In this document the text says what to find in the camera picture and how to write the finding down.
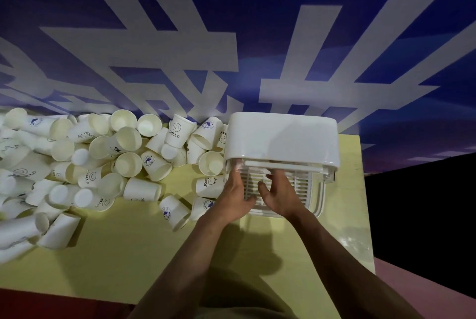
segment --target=right hand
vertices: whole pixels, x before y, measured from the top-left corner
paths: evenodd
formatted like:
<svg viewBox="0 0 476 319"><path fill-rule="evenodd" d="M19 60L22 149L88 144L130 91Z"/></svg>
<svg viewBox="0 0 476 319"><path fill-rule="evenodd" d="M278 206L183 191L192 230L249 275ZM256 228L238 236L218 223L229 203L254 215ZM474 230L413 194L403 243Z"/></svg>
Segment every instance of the right hand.
<svg viewBox="0 0 476 319"><path fill-rule="evenodd" d="M305 208L284 171L273 170L272 175L267 175L267 177L272 181L271 191L262 181L258 183L258 191L271 210L289 219Z"/></svg>

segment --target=white plastic container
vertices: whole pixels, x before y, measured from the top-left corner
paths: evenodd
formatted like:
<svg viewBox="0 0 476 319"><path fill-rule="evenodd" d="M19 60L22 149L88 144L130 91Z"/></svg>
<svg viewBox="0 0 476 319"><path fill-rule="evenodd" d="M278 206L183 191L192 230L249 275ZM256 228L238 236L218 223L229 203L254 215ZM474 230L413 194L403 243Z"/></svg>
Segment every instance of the white plastic container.
<svg viewBox="0 0 476 319"><path fill-rule="evenodd" d="M339 169L337 122L329 117L263 112L237 112L230 116L224 154L225 176L232 159L242 159L245 197L256 195L251 214L280 217L262 201L258 182L268 188L272 169L284 170L304 206L319 216L325 183Z"/></svg>

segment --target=yellow table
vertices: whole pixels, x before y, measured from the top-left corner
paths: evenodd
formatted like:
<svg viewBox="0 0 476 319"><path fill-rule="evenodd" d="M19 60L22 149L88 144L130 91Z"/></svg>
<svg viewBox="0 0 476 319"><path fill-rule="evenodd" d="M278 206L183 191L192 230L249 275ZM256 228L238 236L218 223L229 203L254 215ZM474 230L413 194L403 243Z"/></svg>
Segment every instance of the yellow table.
<svg viewBox="0 0 476 319"><path fill-rule="evenodd" d="M366 204L360 141L339 136L341 168L327 186L320 222L366 268L375 272ZM192 202L192 182L201 177L190 165L163 180L163 194ZM84 220L73 248L37 248L0 266L0 288L137 303L194 228L172 233L157 203L117 199L103 213L74 210ZM205 302L241 297L272 298L305 318L338 318L298 235L284 219L247 215L223 232L212 261ZM220 287L214 278L236 285Z"/></svg>

